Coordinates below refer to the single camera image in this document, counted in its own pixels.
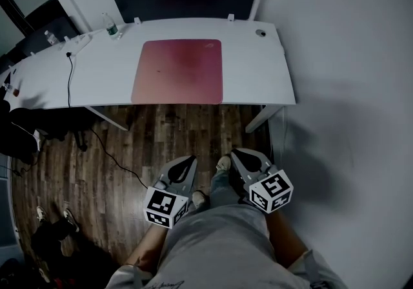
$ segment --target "shoe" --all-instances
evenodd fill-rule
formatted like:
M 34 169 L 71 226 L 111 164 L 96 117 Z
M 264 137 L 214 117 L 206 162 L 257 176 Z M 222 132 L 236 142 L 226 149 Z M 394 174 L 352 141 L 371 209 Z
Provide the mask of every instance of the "shoe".
M 37 212 L 37 218 L 39 219 L 40 222 L 42 221 L 48 221 L 47 219 L 47 213 L 45 211 L 44 208 L 42 208 L 41 206 L 38 206 L 36 208 L 36 212 Z
M 221 157 L 217 163 L 216 168 L 217 170 L 229 171 L 231 168 L 231 158 L 229 158 L 229 156 L 227 155 Z
M 50 283 L 50 279 L 48 278 L 48 276 L 45 274 L 45 271 L 42 270 L 41 268 L 39 268 L 39 273 L 40 276 L 43 278 L 43 280 L 45 280 L 45 283 Z
M 74 216 L 72 215 L 72 213 L 70 212 L 69 209 L 65 209 L 65 211 L 63 211 L 63 215 L 65 217 L 65 219 L 71 224 L 73 225 L 73 227 L 75 228 L 75 232 L 78 233 L 79 231 L 79 226 L 77 225 L 77 222 L 74 218 Z
M 195 208 L 199 208 L 199 206 L 207 201 L 208 197 L 201 191 L 196 190 L 192 193 L 192 202 Z

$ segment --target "desk leg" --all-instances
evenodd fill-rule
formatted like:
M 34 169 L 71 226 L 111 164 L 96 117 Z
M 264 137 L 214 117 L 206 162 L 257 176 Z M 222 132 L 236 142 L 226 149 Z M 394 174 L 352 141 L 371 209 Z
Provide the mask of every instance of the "desk leg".
M 86 106 L 86 109 L 93 112 L 95 115 L 103 118 L 105 121 L 108 121 L 110 124 L 115 125 L 116 127 L 120 128 L 123 131 L 129 131 L 129 127 L 122 123 L 121 118 L 116 115 L 109 114 L 102 106 Z
M 245 128 L 245 132 L 252 133 L 256 128 L 261 126 L 266 120 L 270 119 L 270 117 L 274 115 L 282 107 L 283 106 L 278 106 L 278 105 L 266 106 L 264 109 L 261 110 L 259 114 L 255 116 L 253 120 L 251 120 L 251 122 Z

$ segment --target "power strip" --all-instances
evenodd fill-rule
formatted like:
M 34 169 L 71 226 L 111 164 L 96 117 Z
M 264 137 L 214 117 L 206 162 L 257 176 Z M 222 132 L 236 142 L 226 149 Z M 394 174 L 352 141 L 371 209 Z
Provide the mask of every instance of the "power strip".
M 65 51 L 72 53 L 72 56 L 75 56 L 79 53 L 90 41 L 92 38 L 88 35 L 79 35 L 70 41 L 66 42 Z

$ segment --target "pink mouse pad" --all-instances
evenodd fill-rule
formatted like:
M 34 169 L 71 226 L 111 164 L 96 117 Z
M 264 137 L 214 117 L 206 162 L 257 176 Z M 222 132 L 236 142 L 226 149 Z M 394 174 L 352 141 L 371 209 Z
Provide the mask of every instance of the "pink mouse pad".
M 132 103 L 222 102 L 221 42 L 212 39 L 147 41 L 137 65 Z

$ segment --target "water bottle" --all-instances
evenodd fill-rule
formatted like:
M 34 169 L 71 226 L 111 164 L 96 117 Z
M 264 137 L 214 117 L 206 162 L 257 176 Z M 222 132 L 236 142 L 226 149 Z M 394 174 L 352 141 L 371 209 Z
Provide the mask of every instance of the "water bottle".
M 112 40 L 119 40 L 122 36 L 122 33 L 119 32 L 115 21 L 108 15 L 108 13 L 102 13 L 103 26 L 106 28 L 110 38 Z
M 45 36 L 47 38 L 47 41 L 53 46 L 59 43 L 59 40 L 54 36 L 54 34 L 51 34 L 48 30 L 45 31 Z
M 6 90 L 6 92 L 8 92 L 8 93 L 11 93 L 12 92 L 12 89 L 13 89 L 13 86 L 12 85 L 10 85 L 10 84 L 8 84 L 8 83 L 3 83 L 3 88 Z

